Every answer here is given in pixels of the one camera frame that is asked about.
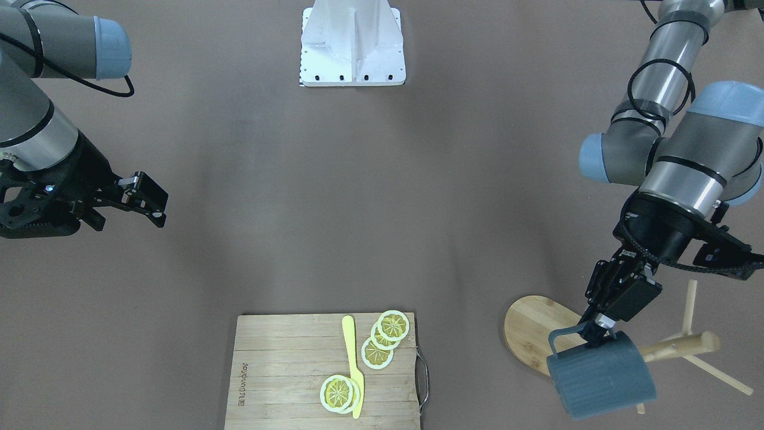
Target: wooden stick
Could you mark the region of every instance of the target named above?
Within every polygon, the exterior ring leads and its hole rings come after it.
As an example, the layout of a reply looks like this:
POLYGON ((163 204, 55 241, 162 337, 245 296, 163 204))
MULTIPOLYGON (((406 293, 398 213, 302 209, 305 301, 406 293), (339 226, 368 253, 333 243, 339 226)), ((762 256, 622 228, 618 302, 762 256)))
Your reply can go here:
POLYGON ((642 354, 645 363, 649 363, 692 354, 710 353, 719 350, 720 347, 719 337, 710 331, 704 331, 700 334, 677 337, 641 347, 639 353, 642 354))
POLYGON ((700 367, 701 369, 705 370, 706 372, 709 372, 711 375, 719 378, 723 382, 729 384, 734 389, 737 389, 741 393, 750 396, 753 394, 753 388, 747 386, 744 383, 741 383, 739 380, 736 380, 730 375, 727 375, 726 373, 722 372, 721 370, 717 369, 714 366, 711 366, 710 364, 706 363, 705 361, 697 358, 694 355, 688 355, 684 357, 685 360, 689 361, 690 363, 693 363, 695 366, 700 367))
POLYGON ((690 279, 687 284, 687 299, 685 301, 685 318, 681 323, 681 333, 689 336, 692 333, 692 315, 695 312, 695 295, 698 293, 698 281, 690 279))

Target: knife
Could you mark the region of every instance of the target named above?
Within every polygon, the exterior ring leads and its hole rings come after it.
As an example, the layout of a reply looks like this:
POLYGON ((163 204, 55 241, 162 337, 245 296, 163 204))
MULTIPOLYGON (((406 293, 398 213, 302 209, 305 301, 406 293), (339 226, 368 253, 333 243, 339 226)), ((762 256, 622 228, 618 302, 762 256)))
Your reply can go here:
POLYGON ((364 405, 364 374, 358 369, 358 359, 355 355, 355 319, 352 315, 342 317, 342 335, 345 337, 345 349, 348 350, 348 362, 350 362, 350 379, 361 387, 360 399, 353 409, 353 419, 361 416, 361 407, 364 405))

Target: lemon slice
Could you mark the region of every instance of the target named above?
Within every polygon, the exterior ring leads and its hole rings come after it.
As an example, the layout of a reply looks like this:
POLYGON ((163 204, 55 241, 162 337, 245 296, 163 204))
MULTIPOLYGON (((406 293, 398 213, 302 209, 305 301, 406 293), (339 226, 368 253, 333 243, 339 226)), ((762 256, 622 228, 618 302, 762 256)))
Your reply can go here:
POLYGON ((393 359, 393 350, 379 349, 377 345, 371 343, 371 337, 364 342, 361 350, 364 352, 362 356, 364 363, 370 369, 384 369, 393 359))
POLYGON ((380 336, 390 342, 402 340, 409 333, 409 318, 401 311, 386 311, 377 320, 380 336))
POLYGON ((353 401, 353 382, 343 375, 332 375, 321 385, 321 404, 330 412, 340 412, 353 401))
POLYGON ((379 325, 377 323, 374 323, 373 326, 371 326, 371 343, 374 344, 377 348, 381 350, 394 350, 395 348, 400 345, 400 340, 397 342, 392 342, 390 340, 385 339, 382 337, 382 333, 379 331, 379 325))
POLYGON ((350 380, 350 384, 353 386, 353 401, 350 402, 350 406, 347 409, 337 412, 338 414, 344 415, 353 412, 353 409, 358 406, 358 402, 361 401, 361 387, 354 380, 350 380))

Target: light blue cap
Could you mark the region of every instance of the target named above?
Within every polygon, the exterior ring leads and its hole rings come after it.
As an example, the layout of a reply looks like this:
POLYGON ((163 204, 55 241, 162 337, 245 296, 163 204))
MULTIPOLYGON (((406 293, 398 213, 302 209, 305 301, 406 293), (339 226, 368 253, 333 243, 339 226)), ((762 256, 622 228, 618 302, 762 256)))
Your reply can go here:
POLYGON ((602 157, 602 133, 589 135, 584 139, 578 153, 578 169, 585 177, 595 181, 610 183, 602 157))
POLYGON ((95 78, 115 79, 128 74, 133 59, 130 39, 122 26, 110 19, 95 22, 95 78))
POLYGON ((751 187, 750 190, 746 191, 746 193, 740 197, 735 197, 732 200, 727 200, 727 204, 729 204, 730 206, 737 206, 737 205, 746 203, 748 200, 751 200, 753 196, 755 196, 756 193, 759 192, 759 189, 762 187, 762 173, 764 173, 764 168, 762 168, 762 171, 759 172, 759 180, 756 181, 756 183, 753 185, 753 187, 751 187))
POLYGON ((764 90, 731 80, 707 86, 688 112, 764 127, 764 90))

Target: white mount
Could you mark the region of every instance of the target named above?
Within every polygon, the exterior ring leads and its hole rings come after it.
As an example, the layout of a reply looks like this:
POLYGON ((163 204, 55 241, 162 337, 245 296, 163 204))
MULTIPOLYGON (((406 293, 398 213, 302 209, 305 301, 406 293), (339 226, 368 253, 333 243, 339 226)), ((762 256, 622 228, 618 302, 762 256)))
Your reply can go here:
POLYGON ((316 0, 303 12, 299 83, 391 86, 406 81, 400 11, 387 0, 316 0))

